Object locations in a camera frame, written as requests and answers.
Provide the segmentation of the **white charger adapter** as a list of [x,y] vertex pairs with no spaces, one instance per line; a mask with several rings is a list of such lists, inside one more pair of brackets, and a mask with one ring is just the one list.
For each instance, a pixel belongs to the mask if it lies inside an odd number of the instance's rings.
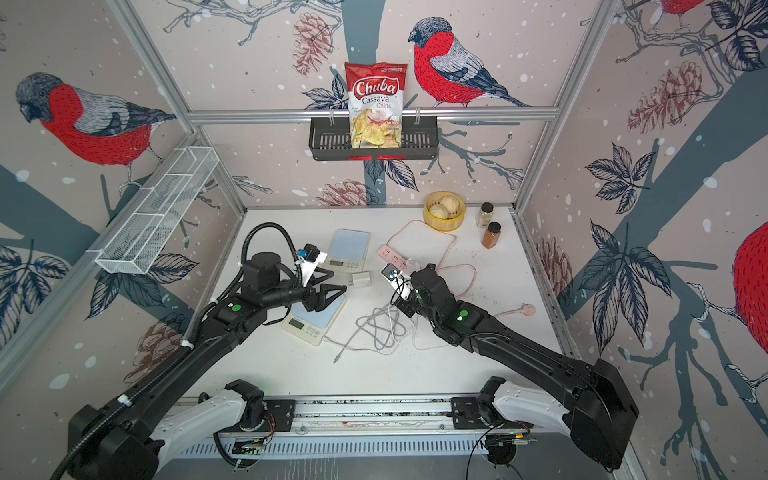
[[421,264],[418,261],[416,261],[415,259],[412,259],[412,258],[409,258],[409,259],[406,260],[405,267],[406,267],[407,273],[409,275],[411,275],[414,272],[419,271],[419,270],[422,269]]
[[356,272],[351,275],[351,285],[355,289],[368,288],[371,283],[371,274],[368,271]]

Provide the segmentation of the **blue-top kitchen scale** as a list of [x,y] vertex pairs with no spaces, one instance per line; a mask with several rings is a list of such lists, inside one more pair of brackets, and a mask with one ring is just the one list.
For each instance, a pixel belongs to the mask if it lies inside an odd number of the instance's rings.
[[343,294],[321,312],[309,312],[296,304],[281,325],[282,329],[312,346],[319,346],[346,304]]
[[339,273],[362,272],[369,244],[369,232],[338,229],[331,241],[324,266]]

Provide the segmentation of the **pink power strip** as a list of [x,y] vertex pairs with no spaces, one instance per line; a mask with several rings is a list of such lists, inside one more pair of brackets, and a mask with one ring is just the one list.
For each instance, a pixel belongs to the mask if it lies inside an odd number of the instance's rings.
[[377,251],[379,257],[385,261],[386,264],[393,265],[400,272],[410,276],[407,273],[405,262],[407,259],[405,256],[397,253],[391,246],[382,245]]

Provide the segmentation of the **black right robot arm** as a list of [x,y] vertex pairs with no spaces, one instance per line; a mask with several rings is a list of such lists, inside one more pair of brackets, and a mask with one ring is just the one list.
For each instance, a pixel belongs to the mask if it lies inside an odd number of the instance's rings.
[[486,310],[456,299],[433,264],[410,276],[382,275],[407,317],[426,318],[447,344],[492,359],[540,387],[564,408],[552,417],[552,429],[605,469],[621,466],[639,409],[614,365],[568,357],[511,330]]

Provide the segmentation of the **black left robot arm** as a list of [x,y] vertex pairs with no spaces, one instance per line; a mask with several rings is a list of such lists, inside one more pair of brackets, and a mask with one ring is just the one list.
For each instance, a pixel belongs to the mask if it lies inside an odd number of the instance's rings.
[[161,420],[219,360],[269,324],[275,308],[300,303],[321,312],[345,294],[330,283],[321,252],[295,247],[287,230],[264,222],[251,229],[238,273],[189,326],[180,346],[150,374],[100,409],[87,405],[68,424],[68,451],[52,473],[60,479],[151,479],[175,442]]

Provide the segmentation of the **brown spice jar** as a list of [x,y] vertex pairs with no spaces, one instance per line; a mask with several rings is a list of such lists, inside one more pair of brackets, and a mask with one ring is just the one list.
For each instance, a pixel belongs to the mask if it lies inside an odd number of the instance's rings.
[[488,224],[482,239],[482,245],[486,249],[492,249],[496,246],[501,235],[501,224],[492,221]]

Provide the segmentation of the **yellow rimmed wooden bowl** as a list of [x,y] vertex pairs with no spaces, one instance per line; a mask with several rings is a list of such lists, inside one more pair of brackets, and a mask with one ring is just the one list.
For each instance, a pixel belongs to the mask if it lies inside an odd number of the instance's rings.
[[423,221],[437,231],[451,232],[463,224],[465,214],[466,204],[458,195],[438,191],[426,198]]

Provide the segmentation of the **bun in bowl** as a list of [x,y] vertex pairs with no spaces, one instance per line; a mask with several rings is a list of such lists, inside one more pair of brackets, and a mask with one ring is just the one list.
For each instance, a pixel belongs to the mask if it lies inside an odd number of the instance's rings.
[[448,219],[450,215],[448,209],[440,203],[432,205],[429,208],[429,213],[438,219]]
[[446,209],[449,215],[454,215],[460,209],[460,201],[453,195],[446,195],[441,198],[440,204]]

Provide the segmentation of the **light spice jar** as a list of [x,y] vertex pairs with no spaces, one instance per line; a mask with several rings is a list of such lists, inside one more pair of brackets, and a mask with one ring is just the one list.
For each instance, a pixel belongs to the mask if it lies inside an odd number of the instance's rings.
[[484,202],[480,206],[478,216],[476,219],[476,225],[478,228],[486,229],[492,222],[494,212],[494,205],[490,202]]

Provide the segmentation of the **red cassava chips bag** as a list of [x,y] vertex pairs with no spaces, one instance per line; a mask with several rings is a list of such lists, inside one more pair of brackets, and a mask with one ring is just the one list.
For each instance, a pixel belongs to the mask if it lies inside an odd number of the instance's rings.
[[402,146],[406,72],[406,64],[345,64],[353,149]]

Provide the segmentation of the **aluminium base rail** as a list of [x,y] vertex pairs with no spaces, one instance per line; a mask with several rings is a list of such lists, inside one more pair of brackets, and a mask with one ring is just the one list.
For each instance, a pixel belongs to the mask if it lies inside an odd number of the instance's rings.
[[307,436],[453,434],[487,428],[571,435],[568,410],[548,393],[505,383],[493,394],[271,395],[285,434]]

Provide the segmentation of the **white mesh wall shelf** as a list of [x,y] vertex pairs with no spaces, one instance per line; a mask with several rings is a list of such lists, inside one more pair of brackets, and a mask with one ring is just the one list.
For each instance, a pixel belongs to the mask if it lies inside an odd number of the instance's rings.
[[218,164],[211,147],[176,150],[160,179],[139,194],[138,206],[101,249],[96,264],[110,274],[148,273]]

